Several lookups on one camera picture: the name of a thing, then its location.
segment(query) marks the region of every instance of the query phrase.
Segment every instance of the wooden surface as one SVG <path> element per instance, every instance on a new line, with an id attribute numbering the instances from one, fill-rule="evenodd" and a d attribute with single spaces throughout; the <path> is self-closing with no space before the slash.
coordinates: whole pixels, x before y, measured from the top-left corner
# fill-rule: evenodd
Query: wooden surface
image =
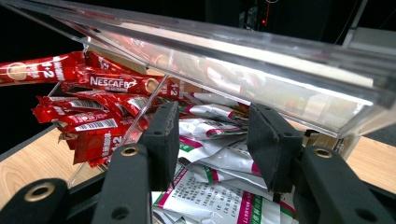
<path id="1" fill-rule="evenodd" d="M 59 134 L 54 129 L 0 162 L 0 208 L 19 189 L 38 179 L 57 177 L 67 182 L 73 176 L 79 165 L 73 165 L 74 152 L 66 142 L 58 144 Z M 95 174 L 99 172 L 84 169 L 77 181 Z"/>
<path id="2" fill-rule="evenodd" d="M 69 180 L 77 170 L 73 151 L 65 142 L 57 143 L 59 131 L 52 130 L 0 162 L 0 208 L 23 186 L 41 178 L 58 177 Z M 363 137 L 347 163 L 357 175 L 382 189 L 396 193 L 396 147 Z M 78 178 L 88 179 L 98 174 L 84 169 Z"/>
<path id="3" fill-rule="evenodd" d="M 360 179 L 396 193 L 396 147 L 362 137 L 346 163 Z"/>

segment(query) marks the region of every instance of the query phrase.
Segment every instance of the dark wall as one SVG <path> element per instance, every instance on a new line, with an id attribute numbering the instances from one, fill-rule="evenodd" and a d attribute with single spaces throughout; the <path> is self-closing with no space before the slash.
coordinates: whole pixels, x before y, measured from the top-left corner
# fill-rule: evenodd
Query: dark wall
<path id="1" fill-rule="evenodd" d="M 267 32 L 342 44 L 361 0 L 279 0 L 271 4 Z"/>
<path id="2" fill-rule="evenodd" d="M 369 0 L 359 26 L 396 31 L 396 1 Z"/>
<path id="3" fill-rule="evenodd" d="M 33 21 L 0 7 L 0 63 L 49 57 L 80 50 L 82 46 Z M 0 153 L 39 133 L 48 124 L 38 124 L 31 108 L 36 95 L 46 95 L 53 84 L 0 87 Z"/>

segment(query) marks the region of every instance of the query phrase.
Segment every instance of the transparent acrylic cover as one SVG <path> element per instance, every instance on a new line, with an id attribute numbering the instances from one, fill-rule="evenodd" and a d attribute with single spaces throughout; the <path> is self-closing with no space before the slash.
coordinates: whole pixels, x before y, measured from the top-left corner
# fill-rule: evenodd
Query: transparent acrylic cover
<path id="1" fill-rule="evenodd" d="M 392 56 L 65 1 L 0 3 L 80 43 L 242 103 L 269 105 L 334 137 L 396 121 Z"/>

